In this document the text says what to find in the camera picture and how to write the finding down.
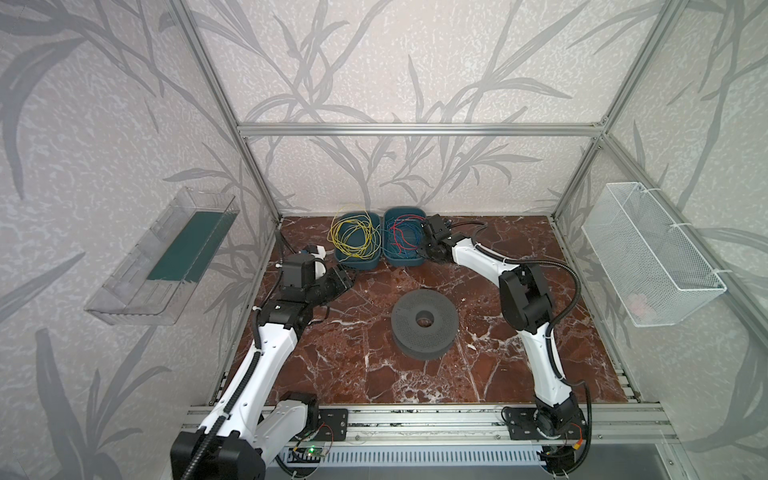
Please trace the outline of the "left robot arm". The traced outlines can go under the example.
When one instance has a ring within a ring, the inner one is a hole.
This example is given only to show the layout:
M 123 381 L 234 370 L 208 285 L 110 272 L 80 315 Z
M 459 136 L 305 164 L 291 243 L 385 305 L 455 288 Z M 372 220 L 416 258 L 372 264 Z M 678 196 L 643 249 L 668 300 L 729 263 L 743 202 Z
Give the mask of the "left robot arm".
M 219 402 L 193 432 L 181 432 L 170 451 L 175 479 L 261 479 L 285 445 L 319 428 L 317 400 L 293 393 L 264 414 L 270 391 L 316 308 L 354 284 L 326 251 L 309 245 L 285 257 L 277 294 L 257 310 L 253 342 Z

